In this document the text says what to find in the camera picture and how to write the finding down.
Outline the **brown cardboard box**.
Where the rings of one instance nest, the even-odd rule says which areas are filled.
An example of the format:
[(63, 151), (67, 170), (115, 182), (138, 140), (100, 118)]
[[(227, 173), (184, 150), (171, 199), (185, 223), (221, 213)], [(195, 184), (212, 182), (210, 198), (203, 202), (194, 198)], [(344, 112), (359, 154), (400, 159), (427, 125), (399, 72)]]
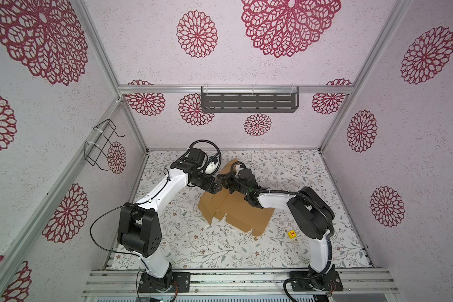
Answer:
[(215, 195), (205, 192), (198, 208), (204, 219), (213, 225), (214, 219), (225, 221), (235, 228), (258, 237), (262, 235), (274, 214), (274, 209), (255, 208), (244, 200), (244, 195), (222, 189)]

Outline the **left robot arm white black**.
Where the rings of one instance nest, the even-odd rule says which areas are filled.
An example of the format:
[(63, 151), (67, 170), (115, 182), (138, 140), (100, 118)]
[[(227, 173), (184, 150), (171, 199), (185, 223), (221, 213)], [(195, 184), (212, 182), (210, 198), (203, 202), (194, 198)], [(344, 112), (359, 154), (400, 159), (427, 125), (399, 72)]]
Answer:
[(214, 176), (222, 156), (219, 148), (212, 156), (191, 145), (166, 169), (162, 180), (136, 203), (126, 203), (120, 211), (117, 241), (143, 262), (146, 273), (159, 280), (167, 280), (172, 270), (170, 262), (159, 250), (162, 240), (160, 217), (167, 205), (185, 187), (198, 187), (216, 194), (221, 184)]

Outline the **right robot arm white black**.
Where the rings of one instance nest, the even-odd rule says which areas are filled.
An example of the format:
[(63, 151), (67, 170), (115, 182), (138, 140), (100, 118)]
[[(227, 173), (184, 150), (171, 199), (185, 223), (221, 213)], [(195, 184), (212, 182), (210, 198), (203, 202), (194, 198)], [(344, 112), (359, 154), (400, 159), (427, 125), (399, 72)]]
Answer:
[(308, 237), (312, 274), (323, 276), (332, 268), (331, 238), (335, 233), (335, 214), (317, 195), (315, 190), (304, 187), (299, 191), (270, 190), (259, 186), (250, 169), (233, 169), (218, 176), (229, 193), (238, 192), (250, 206), (261, 209), (289, 211), (298, 229)]

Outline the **small yellow cube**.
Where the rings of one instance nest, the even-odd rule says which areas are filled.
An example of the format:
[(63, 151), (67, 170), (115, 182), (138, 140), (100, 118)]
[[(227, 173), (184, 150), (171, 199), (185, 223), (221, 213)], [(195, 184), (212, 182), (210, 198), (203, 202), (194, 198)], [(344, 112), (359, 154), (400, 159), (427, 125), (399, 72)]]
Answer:
[(297, 234), (294, 230), (288, 232), (288, 237), (294, 239), (297, 237)]

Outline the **dark metal wall shelf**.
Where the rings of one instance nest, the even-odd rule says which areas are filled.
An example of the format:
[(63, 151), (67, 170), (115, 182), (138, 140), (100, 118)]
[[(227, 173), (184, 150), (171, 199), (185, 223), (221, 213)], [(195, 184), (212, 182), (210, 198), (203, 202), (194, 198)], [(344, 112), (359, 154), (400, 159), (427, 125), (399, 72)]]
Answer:
[(203, 86), (200, 105), (205, 113), (294, 113), (299, 108), (299, 93), (297, 87), (248, 92)]

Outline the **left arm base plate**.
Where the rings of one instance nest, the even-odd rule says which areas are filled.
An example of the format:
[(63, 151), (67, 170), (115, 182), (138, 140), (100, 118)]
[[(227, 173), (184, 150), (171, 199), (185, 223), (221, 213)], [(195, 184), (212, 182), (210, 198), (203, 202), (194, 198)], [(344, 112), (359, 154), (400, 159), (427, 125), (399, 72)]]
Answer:
[(142, 273), (139, 293), (188, 293), (190, 291), (191, 273), (169, 272), (163, 278), (155, 278)]

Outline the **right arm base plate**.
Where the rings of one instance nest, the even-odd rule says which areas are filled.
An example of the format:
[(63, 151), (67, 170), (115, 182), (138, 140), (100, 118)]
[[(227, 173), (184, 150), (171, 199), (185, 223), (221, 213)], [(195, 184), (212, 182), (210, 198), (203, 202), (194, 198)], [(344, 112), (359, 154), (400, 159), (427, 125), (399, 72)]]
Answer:
[(292, 287), (294, 292), (301, 291), (343, 291), (344, 286), (341, 277), (335, 269), (328, 273), (311, 278), (314, 271), (293, 271), (289, 273), (289, 278), (293, 279)]

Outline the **aluminium front rail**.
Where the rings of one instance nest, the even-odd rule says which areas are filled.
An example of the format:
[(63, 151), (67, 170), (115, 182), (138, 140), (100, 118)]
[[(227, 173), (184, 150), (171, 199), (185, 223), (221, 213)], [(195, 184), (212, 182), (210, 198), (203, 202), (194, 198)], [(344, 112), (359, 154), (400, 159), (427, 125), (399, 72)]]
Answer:
[[(338, 268), (338, 277), (325, 290), (301, 288), (288, 281), (291, 269), (178, 269), (173, 279), (181, 296), (239, 296), (299, 294), (398, 294), (400, 291), (389, 270), (379, 268)], [(142, 285), (136, 270), (91, 271), (81, 297), (135, 296)]]

